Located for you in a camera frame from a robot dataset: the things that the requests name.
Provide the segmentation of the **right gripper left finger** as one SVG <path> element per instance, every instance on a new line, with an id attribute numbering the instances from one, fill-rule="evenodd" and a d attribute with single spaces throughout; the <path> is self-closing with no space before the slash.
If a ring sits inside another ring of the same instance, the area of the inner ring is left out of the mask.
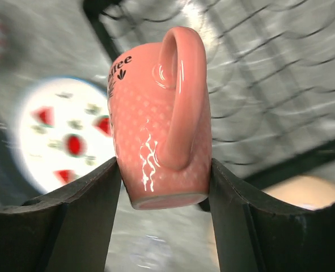
<path id="1" fill-rule="evenodd" d="M 103 271 L 120 187 L 111 158 L 21 206 L 0 207 L 0 271 Z"/>

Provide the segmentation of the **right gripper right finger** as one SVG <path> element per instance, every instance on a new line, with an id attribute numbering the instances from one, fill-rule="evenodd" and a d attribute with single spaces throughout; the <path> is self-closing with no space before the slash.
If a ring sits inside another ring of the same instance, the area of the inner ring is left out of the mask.
<path id="1" fill-rule="evenodd" d="M 335 203 L 310 211 L 211 165 L 209 202 L 221 271 L 335 271 Z"/>

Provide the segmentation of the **pink coffee mug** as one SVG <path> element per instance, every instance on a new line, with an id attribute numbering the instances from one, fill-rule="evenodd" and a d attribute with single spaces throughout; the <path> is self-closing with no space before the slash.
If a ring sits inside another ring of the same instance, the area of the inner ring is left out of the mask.
<path id="1" fill-rule="evenodd" d="M 161 42 L 119 55 L 108 75 L 108 109 L 134 209 L 182 207 L 207 198 L 211 113 L 205 47 L 195 30 L 173 27 Z"/>

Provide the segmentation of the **clear plastic cup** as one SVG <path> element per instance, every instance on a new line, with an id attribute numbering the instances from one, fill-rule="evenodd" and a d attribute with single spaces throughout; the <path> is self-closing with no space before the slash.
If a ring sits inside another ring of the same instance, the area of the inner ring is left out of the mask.
<path id="1" fill-rule="evenodd" d="M 153 235 L 144 235 L 134 242 L 129 259 L 140 271 L 165 271 L 172 258 L 168 243 Z"/>

